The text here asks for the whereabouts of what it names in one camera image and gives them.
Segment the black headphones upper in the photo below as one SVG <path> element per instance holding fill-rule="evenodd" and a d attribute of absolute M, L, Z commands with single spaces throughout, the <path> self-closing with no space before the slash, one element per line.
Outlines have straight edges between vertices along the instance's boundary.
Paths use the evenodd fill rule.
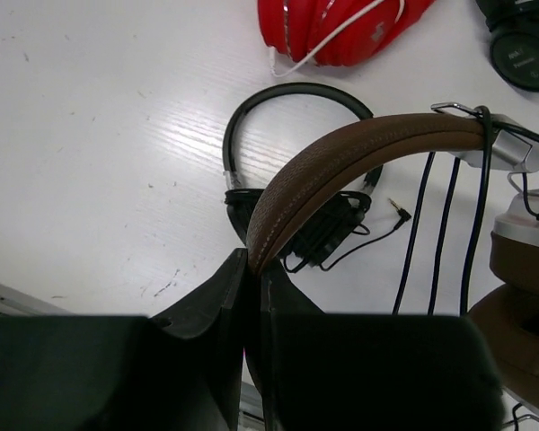
<path fill-rule="evenodd" d="M 490 32 L 490 61 L 508 84 L 539 92 L 539 0 L 481 0 L 477 6 Z"/>

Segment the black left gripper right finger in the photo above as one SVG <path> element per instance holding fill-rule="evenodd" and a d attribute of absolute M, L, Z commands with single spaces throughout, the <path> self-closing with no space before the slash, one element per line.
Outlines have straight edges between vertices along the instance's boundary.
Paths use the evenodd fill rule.
<path fill-rule="evenodd" d="M 274 261 L 261 275 L 259 375 L 268 430 L 297 430 L 314 401 L 311 325 L 323 316 Z"/>

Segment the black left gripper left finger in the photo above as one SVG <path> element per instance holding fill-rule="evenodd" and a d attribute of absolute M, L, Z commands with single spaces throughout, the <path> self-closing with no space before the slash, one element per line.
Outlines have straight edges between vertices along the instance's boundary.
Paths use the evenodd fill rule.
<path fill-rule="evenodd" d="M 173 341 L 159 395 L 167 430 L 238 428 L 247 251 L 236 249 L 208 280 L 153 321 Z"/>

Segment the aluminium front rail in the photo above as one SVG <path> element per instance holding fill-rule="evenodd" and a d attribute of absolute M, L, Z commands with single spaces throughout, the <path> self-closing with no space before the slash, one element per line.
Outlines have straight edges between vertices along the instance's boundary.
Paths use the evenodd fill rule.
<path fill-rule="evenodd" d="M 0 284 L 0 316 L 70 314 L 67 310 Z"/>

